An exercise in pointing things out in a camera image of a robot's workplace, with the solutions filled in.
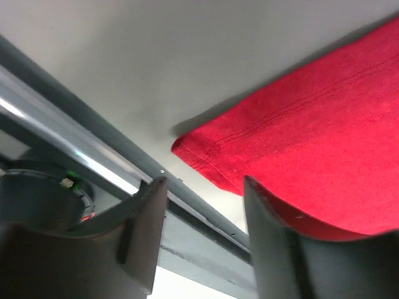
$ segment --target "red towel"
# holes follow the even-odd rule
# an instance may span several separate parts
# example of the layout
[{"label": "red towel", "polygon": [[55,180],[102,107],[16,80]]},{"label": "red towel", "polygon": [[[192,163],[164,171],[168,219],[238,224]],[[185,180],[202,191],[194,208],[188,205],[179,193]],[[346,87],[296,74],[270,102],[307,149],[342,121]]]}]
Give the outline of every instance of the red towel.
[{"label": "red towel", "polygon": [[329,224],[399,227],[399,18],[258,90],[172,152],[236,194],[248,174]]}]

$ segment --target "red cloth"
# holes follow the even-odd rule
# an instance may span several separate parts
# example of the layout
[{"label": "red cloth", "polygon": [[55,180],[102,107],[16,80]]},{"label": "red cloth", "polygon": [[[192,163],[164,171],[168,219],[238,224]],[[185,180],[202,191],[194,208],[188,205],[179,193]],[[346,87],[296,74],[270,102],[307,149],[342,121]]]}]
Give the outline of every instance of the red cloth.
[{"label": "red cloth", "polygon": [[399,227],[399,18],[258,90],[172,152],[236,194],[248,174],[329,224]]}]

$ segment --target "silver metal bar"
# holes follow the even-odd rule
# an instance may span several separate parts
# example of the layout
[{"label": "silver metal bar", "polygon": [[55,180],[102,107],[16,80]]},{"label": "silver metal bar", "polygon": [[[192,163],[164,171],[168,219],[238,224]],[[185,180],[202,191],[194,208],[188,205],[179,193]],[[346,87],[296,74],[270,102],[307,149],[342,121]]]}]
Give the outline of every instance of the silver metal bar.
[{"label": "silver metal bar", "polygon": [[90,131],[0,66],[0,113],[58,147],[128,194],[146,175]]}]

